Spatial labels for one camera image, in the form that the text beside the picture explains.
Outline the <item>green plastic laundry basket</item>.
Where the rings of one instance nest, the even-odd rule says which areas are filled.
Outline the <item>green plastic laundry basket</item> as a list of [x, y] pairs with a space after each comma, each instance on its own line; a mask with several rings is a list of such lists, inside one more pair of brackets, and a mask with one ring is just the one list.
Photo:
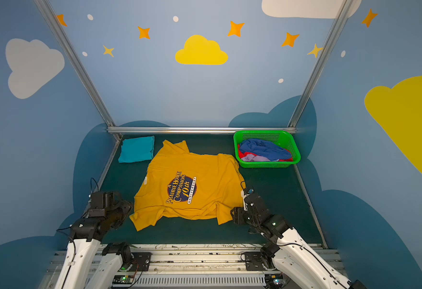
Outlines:
[[[257, 138], [266, 140], [276, 144], [277, 146], [287, 149], [293, 156], [293, 161], [287, 162], [244, 162], [237, 152], [238, 144], [249, 138]], [[296, 146], [294, 137], [285, 131], [238, 131], [233, 135], [235, 155], [237, 161], [243, 168], [285, 168], [293, 164], [297, 164], [301, 160], [301, 154]]]

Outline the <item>yellow printed t-shirt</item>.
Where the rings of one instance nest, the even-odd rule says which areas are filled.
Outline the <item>yellow printed t-shirt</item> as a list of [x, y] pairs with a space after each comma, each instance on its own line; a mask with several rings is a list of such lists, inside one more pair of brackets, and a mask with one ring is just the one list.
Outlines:
[[243, 181], [232, 155], [195, 154], [185, 141], [165, 140], [134, 197], [130, 220], [137, 231], [163, 217], [216, 219], [222, 225], [232, 220], [232, 209], [243, 206]]

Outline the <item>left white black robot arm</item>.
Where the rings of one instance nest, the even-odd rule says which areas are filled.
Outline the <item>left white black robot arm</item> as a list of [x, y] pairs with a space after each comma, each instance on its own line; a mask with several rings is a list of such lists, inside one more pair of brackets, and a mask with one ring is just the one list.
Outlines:
[[104, 236], [119, 228], [132, 208], [132, 203], [116, 191], [97, 191], [90, 195], [86, 213], [70, 227], [56, 289], [107, 289], [118, 271], [132, 267], [130, 246], [125, 242], [110, 243], [102, 250], [102, 259], [93, 276], [88, 276]]

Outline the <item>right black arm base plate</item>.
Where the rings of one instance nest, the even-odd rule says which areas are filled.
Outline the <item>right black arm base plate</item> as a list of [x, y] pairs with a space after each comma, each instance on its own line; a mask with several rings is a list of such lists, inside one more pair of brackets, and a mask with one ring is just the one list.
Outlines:
[[275, 266], [272, 259], [261, 252], [244, 252], [241, 260], [245, 263], [247, 271], [273, 271]]

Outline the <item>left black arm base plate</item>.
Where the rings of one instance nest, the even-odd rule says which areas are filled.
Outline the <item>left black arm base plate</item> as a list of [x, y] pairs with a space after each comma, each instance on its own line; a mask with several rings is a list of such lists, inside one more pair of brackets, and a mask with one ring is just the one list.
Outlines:
[[131, 253], [120, 269], [121, 272], [145, 272], [149, 270], [152, 254], [150, 252]]

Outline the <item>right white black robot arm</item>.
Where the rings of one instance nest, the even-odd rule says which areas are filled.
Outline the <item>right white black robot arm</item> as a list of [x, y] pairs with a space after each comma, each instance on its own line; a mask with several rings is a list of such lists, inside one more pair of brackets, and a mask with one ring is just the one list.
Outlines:
[[243, 206], [231, 210], [233, 221], [249, 225], [267, 243], [260, 249], [265, 266], [285, 274], [302, 289], [364, 289], [329, 265], [281, 215], [272, 214], [253, 189], [242, 190]]

